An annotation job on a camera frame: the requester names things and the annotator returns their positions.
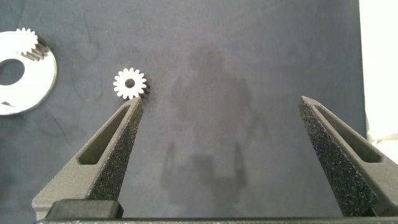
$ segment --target gear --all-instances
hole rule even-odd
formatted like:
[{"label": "gear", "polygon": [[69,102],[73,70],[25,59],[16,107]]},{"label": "gear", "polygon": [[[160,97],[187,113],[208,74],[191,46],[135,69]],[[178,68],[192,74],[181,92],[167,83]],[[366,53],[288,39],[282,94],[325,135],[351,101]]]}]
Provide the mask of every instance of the gear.
[{"label": "gear", "polygon": [[18,35],[14,41],[17,43],[17,53],[35,61],[39,61],[47,56],[47,52],[49,51],[47,44],[34,31],[22,28],[17,29],[16,32]]},{"label": "gear", "polygon": [[115,79],[116,81],[113,85],[116,87],[114,90],[123,99],[128,97],[131,100],[138,96],[143,97],[145,93],[149,93],[147,79],[138,69],[134,71],[133,68],[130,68],[130,70],[125,68],[119,72],[119,75],[115,76]]}]

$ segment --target dark backdrop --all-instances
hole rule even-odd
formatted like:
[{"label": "dark backdrop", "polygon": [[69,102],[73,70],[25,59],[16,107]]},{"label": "dark backdrop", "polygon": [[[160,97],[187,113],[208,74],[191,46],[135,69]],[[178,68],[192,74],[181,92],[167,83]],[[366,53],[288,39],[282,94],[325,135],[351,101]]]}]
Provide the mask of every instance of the dark backdrop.
[{"label": "dark backdrop", "polygon": [[18,27],[49,43],[58,80],[0,117],[0,223],[34,221],[32,198],[123,104],[125,67],[152,87],[125,217],[341,215],[297,105],[365,134],[358,1],[1,0],[0,31]]}]

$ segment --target metal washer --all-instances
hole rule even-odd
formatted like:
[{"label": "metal washer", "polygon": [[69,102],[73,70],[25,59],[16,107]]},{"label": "metal washer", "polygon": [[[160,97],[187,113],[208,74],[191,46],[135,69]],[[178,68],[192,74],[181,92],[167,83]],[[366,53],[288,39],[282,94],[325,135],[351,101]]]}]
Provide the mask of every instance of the metal washer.
[{"label": "metal washer", "polygon": [[20,80],[12,85],[0,85],[0,115],[20,113],[39,105],[57,79],[57,62],[51,50],[38,62],[25,58],[16,51],[17,35],[13,31],[0,33],[0,63],[16,59],[25,66]]}]

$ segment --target gear center hole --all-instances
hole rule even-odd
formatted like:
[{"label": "gear center hole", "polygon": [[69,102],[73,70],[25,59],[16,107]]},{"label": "gear center hole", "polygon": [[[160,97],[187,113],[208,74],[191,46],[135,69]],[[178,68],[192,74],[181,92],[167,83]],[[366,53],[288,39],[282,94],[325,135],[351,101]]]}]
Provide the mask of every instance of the gear center hole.
[{"label": "gear center hole", "polygon": [[127,88],[132,88],[136,84],[135,81],[132,78],[129,78],[124,82]]},{"label": "gear center hole", "polygon": [[24,76],[25,66],[20,60],[7,59],[0,62],[0,85],[12,85]]}]

